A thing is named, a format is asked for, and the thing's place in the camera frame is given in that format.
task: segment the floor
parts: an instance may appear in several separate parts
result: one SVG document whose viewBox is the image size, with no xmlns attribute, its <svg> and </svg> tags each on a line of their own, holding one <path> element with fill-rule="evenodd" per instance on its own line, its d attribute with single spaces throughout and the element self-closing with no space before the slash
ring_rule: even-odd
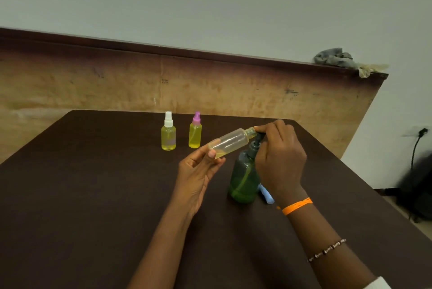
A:
<svg viewBox="0 0 432 289">
<path fill-rule="evenodd" d="M 398 212 L 408 218 L 408 211 L 403 207 L 396 204 L 396 197 L 387 196 L 383 197 L 389 204 L 391 204 Z M 420 221 L 420 223 L 414 223 L 411 221 L 426 237 L 432 240 L 432 221 Z"/>
</svg>

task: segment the beaded bracelet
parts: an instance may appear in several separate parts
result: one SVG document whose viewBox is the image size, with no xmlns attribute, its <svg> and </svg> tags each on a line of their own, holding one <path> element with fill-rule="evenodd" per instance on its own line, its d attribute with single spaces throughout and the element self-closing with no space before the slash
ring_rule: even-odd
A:
<svg viewBox="0 0 432 289">
<path fill-rule="evenodd" d="M 337 241 L 335 244 L 332 244 L 331 246 L 329 246 L 329 248 L 324 249 L 322 252 L 315 254 L 314 256 L 312 256 L 311 258 L 308 258 L 307 261 L 311 262 L 314 259 L 317 259 L 318 257 L 321 257 L 322 255 L 327 255 L 327 253 L 333 249 L 335 249 L 337 246 L 340 246 L 341 244 L 343 244 L 344 242 L 346 242 L 346 239 L 342 239 L 340 241 Z"/>
</svg>

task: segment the person's right hand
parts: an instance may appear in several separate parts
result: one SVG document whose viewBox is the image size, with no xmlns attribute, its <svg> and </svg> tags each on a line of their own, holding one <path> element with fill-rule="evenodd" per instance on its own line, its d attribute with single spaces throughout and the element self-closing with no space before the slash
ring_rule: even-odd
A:
<svg viewBox="0 0 432 289">
<path fill-rule="evenodd" d="M 273 123 L 254 127 L 266 133 L 268 142 L 261 144 L 255 167 L 262 185 L 270 192 L 280 208 L 307 198 L 300 185 L 306 153 L 294 128 L 278 119 Z"/>
</svg>

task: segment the forearm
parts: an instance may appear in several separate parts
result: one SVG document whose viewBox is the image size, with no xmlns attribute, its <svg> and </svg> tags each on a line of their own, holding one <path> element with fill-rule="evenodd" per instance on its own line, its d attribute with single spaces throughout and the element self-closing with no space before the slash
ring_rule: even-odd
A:
<svg viewBox="0 0 432 289">
<path fill-rule="evenodd" d="M 307 257 L 327 249 L 341 239 L 313 204 L 293 211 L 288 215 L 288 219 Z M 362 289 L 376 279 L 346 243 L 313 260 L 311 266 L 323 289 Z"/>
<path fill-rule="evenodd" d="M 186 207 L 173 202 L 168 205 L 127 289 L 174 286 L 190 222 Z"/>
</svg>

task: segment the bracelet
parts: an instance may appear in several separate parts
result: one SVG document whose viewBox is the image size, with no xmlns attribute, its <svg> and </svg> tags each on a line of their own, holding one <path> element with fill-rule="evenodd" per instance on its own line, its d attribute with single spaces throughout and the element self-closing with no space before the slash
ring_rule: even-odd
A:
<svg viewBox="0 0 432 289">
<path fill-rule="evenodd" d="M 289 213 L 292 213 L 296 209 L 299 209 L 300 207 L 303 207 L 304 205 L 312 204 L 312 200 L 308 197 L 305 200 L 299 201 L 297 203 L 294 203 L 292 205 L 289 205 L 288 207 L 285 207 L 282 210 L 282 213 L 287 216 Z"/>
<path fill-rule="evenodd" d="M 311 258 L 308 258 L 307 261 L 311 262 L 314 259 L 317 259 L 318 257 L 321 257 L 322 255 L 327 255 L 329 251 L 335 249 L 336 247 L 340 246 L 341 244 L 343 244 L 344 242 L 346 242 L 346 239 L 342 239 L 340 241 L 337 241 L 335 244 L 332 244 L 331 246 L 329 246 L 329 248 L 324 249 L 322 252 L 315 254 L 314 256 L 312 256 Z"/>
</svg>

